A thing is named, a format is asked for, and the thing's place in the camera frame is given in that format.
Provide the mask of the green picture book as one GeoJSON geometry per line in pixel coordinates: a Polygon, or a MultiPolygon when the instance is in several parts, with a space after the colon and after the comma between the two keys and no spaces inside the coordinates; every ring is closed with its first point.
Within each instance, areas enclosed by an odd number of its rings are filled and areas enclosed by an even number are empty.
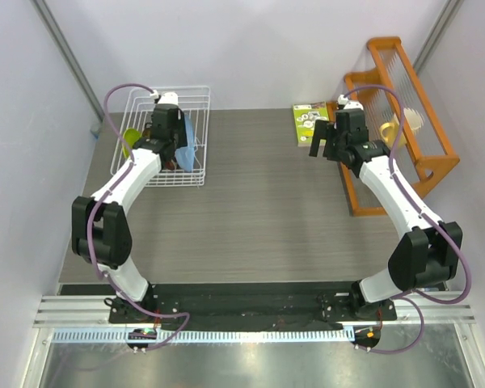
{"type": "Polygon", "coordinates": [[[330,120],[325,102],[293,105],[293,119],[299,147],[310,146],[318,120],[330,120]]]}

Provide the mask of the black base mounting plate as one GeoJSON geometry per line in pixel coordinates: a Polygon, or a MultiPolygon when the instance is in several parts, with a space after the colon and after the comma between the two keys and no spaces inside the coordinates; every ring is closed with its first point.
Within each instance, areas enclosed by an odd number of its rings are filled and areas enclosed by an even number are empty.
{"type": "Polygon", "coordinates": [[[272,282],[163,284],[153,287],[153,316],[104,300],[110,323],[155,324],[163,330],[263,332],[338,330],[344,322],[394,321],[394,303],[387,299],[361,306],[352,282],[272,282]]]}

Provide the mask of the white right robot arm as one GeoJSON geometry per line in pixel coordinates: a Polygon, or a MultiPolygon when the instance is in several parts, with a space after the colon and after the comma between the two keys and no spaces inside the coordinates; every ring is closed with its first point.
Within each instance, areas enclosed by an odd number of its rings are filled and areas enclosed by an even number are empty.
{"type": "Polygon", "coordinates": [[[353,316],[369,318],[392,297],[455,277],[462,229],[426,206],[386,144],[369,139],[363,110],[340,109],[333,121],[316,120],[310,156],[318,155],[351,170],[379,200],[399,236],[386,268],[352,284],[348,307],[353,316]]]}

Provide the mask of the light blue plate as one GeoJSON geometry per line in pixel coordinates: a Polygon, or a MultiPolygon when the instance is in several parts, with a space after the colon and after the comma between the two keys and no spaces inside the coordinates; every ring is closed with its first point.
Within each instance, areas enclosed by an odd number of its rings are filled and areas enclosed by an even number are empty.
{"type": "Polygon", "coordinates": [[[175,151],[175,159],[182,170],[185,172],[192,172],[195,162],[196,138],[192,122],[187,115],[184,116],[184,122],[187,145],[180,147],[175,151]]]}

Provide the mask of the aluminium rail frame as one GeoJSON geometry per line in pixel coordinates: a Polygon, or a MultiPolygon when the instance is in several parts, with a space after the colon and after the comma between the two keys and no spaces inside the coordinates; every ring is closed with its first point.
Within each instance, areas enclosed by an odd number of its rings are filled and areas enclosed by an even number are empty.
{"type": "Polygon", "coordinates": [[[354,309],[347,282],[105,285],[41,299],[25,387],[485,387],[468,302],[435,287],[354,309]]]}

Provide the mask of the lime green plate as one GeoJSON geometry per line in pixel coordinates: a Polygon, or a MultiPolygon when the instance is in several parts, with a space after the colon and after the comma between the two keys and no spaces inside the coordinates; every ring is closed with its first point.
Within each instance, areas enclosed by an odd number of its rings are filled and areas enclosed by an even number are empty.
{"type": "Polygon", "coordinates": [[[128,128],[124,131],[123,139],[125,140],[125,144],[122,145],[123,155],[127,160],[133,161],[131,153],[135,143],[141,139],[141,133],[135,128],[128,128]]]}

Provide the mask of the orange wooden shelf rack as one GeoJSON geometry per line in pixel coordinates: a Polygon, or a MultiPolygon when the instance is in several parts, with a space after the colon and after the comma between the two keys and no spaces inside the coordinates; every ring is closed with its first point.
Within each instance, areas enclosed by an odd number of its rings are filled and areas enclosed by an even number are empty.
{"type": "Polygon", "coordinates": [[[344,85],[365,110],[369,139],[394,147],[405,179],[426,197],[460,158],[397,36],[370,39],[373,68],[350,72],[344,85]]]}

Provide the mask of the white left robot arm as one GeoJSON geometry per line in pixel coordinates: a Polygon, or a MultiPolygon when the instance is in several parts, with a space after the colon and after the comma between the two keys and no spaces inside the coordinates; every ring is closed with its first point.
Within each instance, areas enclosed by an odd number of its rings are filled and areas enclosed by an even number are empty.
{"type": "Polygon", "coordinates": [[[72,204],[73,253],[108,280],[140,323],[154,317],[157,304],[149,281],[133,262],[127,213],[149,180],[187,143],[185,115],[178,104],[157,103],[149,134],[135,142],[121,169],[92,196],[79,196],[72,204]]]}

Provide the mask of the red floral plate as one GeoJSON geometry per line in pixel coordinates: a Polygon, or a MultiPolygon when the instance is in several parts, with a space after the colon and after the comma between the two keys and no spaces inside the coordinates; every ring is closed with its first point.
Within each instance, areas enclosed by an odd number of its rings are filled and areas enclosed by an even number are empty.
{"type": "Polygon", "coordinates": [[[171,159],[165,163],[165,168],[169,171],[175,171],[179,166],[174,159],[171,159]]]}

